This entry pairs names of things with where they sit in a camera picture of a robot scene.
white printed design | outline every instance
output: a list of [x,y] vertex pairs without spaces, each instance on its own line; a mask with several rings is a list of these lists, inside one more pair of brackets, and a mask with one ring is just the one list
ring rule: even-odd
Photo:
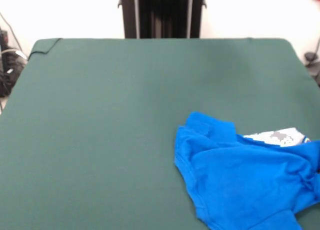
[[263,141],[267,144],[279,146],[294,146],[303,142],[310,141],[308,138],[305,137],[305,135],[303,135],[294,127],[278,131],[256,133],[253,135],[246,135],[244,137],[251,138],[256,141]]

black device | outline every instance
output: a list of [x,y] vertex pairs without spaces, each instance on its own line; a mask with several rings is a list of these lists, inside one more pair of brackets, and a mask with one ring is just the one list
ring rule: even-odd
[[204,0],[120,0],[126,38],[199,38]]
[[26,66],[27,58],[8,46],[8,33],[0,29],[0,97],[8,96]]
[[306,52],[304,54],[304,59],[307,62],[305,67],[307,68],[307,71],[309,74],[314,78],[314,80],[317,82],[317,84],[320,86],[320,62],[317,60],[318,57],[318,51],[320,47],[320,38],[318,39],[316,48],[314,52]]

blue shirt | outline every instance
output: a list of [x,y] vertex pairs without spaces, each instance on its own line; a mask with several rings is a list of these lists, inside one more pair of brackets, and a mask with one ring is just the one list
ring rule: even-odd
[[300,230],[294,213],[320,199],[319,162],[319,141],[265,144],[199,112],[177,131],[175,164],[210,229]]

metal frame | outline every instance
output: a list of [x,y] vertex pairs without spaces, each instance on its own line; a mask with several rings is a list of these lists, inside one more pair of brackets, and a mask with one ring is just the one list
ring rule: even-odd
[[121,0],[125,38],[199,38],[203,2]]

table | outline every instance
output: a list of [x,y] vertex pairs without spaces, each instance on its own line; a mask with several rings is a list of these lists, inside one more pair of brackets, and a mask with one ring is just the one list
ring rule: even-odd
[[0,117],[2,228],[206,229],[174,166],[194,110],[320,138],[320,92],[285,40],[38,41]]

